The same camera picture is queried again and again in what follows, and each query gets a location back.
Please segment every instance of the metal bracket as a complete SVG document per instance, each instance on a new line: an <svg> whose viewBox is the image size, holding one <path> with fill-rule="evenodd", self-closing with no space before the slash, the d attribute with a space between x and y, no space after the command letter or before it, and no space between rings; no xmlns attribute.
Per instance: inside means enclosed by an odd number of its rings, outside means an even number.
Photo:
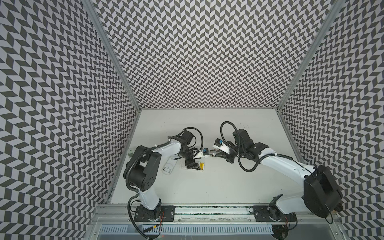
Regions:
<svg viewBox="0 0 384 240"><path fill-rule="evenodd" d="M270 213L268 211L268 205L265 206L252 206L253 209L253 215L255 216L255 220L257 222L271 222L274 221L273 219L270 218ZM274 221L274 222L296 222L297 218L294 213L291 214L282 214L283 218L279 221Z"/></svg>
<svg viewBox="0 0 384 240"><path fill-rule="evenodd" d="M163 213L164 213L163 222L173 222L173 219L175 217L175 206L172 206L172 205L163 206L163 205L161 205L160 216L162 216ZM148 221L148 219L144 217L144 207L142 205L139 205L136 207L134 221L135 222L147 222Z"/></svg>

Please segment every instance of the patterned wall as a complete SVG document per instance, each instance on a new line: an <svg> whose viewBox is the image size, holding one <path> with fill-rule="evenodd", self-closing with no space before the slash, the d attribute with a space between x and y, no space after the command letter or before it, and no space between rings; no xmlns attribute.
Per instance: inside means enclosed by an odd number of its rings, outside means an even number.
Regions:
<svg viewBox="0 0 384 240"><path fill-rule="evenodd" d="M81 237L134 115L79 0L0 1L0 239Z"/></svg>
<svg viewBox="0 0 384 240"><path fill-rule="evenodd" d="M384 239L382 1L347 1L283 109L305 159L343 189L352 239Z"/></svg>
<svg viewBox="0 0 384 240"><path fill-rule="evenodd" d="M143 108L275 107L333 0L93 0Z"/></svg>

